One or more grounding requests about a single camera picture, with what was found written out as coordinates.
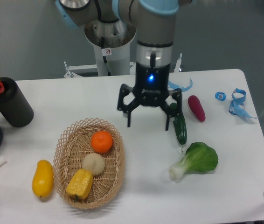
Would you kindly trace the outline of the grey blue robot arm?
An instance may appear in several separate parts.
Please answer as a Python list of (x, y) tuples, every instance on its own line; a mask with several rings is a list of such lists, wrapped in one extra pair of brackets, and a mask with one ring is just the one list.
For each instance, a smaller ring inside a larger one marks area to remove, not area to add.
[(118, 110), (131, 117), (139, 105), (160, 107), (171, 117), (182, 116), (182, 94), (168, 90), (177, 0), (59, 0), (63, 15), (76, 25), (122, 21), (138, 33), (135, 85), (121, 85)]

